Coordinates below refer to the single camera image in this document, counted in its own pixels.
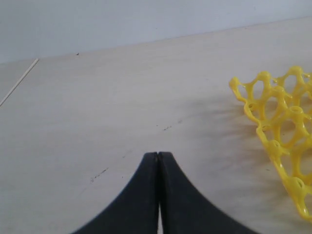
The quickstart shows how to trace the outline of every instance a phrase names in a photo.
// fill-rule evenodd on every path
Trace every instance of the white wall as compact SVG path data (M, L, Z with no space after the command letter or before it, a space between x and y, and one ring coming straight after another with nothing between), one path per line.
M0 62L306 16L311 0L0 0Z

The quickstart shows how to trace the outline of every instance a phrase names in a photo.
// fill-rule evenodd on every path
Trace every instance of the black plastic jaw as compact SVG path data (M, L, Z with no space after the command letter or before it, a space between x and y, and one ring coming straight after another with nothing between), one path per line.
M74 234L256 234L210 203L171 153L147 153L121 194Z

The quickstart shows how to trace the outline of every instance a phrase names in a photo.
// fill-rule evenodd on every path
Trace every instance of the yellow plastic mesh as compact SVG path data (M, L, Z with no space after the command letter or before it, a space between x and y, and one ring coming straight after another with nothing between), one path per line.
M286 92L284 88L285 79L289 76L294 76L296 79L292 92ZM312 195L312 170L308 174L303 174L301 159L302 155L312 148L312 133L308 127L312 120L312 109L305 113L301 104L305 94L312 99L311 77L312 73L304 73L301 67L294 66L282 77L272 78L269 72L260 72L250 83L241 83L237 77L232 78L229 83L236 98L245 103L244 112L247 117L257 123L256 134L281 177L284 187L293 199L300 216L309 221L312 221L312 215L309 214L305 198L309 194ZM254 98L254 85L257 82L263 83L263 90L259 98ZM245 88L247 97L242 96L239 86ZM272 98L276 100L277 107L269 117L266 107L269 99ZM289 122L294 125L293 134L289 140L285 141L282 139L284 133L281 129L283 124ZM291 172L285 169L283 157L290 157Z

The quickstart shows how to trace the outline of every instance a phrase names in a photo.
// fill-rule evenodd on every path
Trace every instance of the table surface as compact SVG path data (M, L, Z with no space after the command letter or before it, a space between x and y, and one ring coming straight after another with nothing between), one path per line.
M0 108L0 233L74 231L153 151L248 227L311 233L228 86L312 71L311 32L304 18L41 59ZM7 66L1 96L22 67Z

